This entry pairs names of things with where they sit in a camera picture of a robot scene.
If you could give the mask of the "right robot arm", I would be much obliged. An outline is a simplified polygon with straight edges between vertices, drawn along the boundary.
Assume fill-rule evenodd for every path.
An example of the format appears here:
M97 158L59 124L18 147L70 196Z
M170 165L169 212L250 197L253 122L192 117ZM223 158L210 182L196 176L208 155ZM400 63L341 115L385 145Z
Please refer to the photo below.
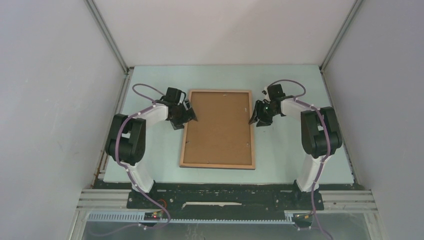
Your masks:
M293 183L290 201L295 208L304 209L316 200L325 165L343 144L335 110L306 103L300 95L287 95L280 80L266 86L262 94L264 98L255 102L249 124L267 127L275 116L289 116L300 122L305 159L300 176Z

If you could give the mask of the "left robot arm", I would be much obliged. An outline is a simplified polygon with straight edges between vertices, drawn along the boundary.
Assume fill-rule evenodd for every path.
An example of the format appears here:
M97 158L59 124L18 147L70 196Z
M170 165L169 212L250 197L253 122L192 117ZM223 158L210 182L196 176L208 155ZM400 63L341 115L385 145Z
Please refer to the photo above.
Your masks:
M181 130L197 116L186 92L168 87L159 99L149 98L151 105L136 113L115 114L105 143L105 152L125 169L132 188L140 192L138 201L145 208L153 208L158 194L152 191L155 184L142 158L146 152L147 129L160 122L169 122L174 130Z

